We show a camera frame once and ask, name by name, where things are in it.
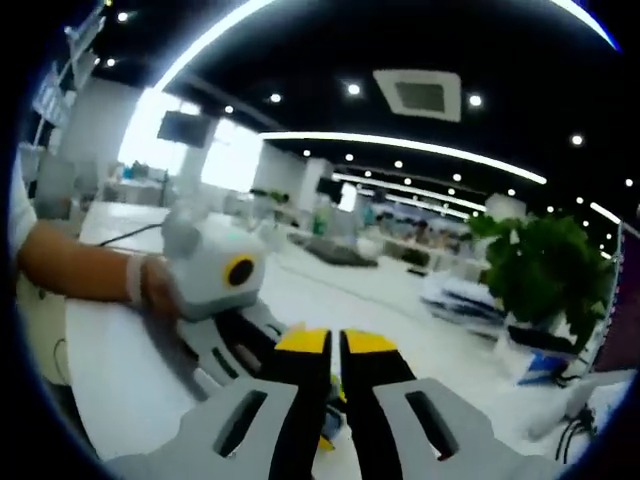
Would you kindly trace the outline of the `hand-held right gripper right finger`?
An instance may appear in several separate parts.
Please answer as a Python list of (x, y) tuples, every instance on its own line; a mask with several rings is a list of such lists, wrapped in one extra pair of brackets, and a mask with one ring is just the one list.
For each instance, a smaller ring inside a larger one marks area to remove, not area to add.
[(385, 337), (345, 329), (340, 363), (364, 479), (556, 479), (560, 466), (522, 455), (489, 418), (435, 379), (417, 378)]

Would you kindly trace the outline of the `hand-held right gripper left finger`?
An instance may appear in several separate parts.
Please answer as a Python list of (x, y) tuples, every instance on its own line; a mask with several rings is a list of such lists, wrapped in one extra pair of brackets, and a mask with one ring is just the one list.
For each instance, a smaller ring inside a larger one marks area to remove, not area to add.
[(187, 412), (148, 454), (108, 462), (117, 479), (308, 479), (331, 385), (331, 333), (294, 330), (256, 377), (242, 377)]

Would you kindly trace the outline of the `person's left hand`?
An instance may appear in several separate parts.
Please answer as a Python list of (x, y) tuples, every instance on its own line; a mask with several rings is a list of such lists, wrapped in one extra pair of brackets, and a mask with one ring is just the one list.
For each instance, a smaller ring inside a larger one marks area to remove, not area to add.
[(146, 256), (141, 267), (141, 293), (146, 309), (156, 318), (176, 321), (180, 312), (170, 289), (168, 270), (161, 258)]

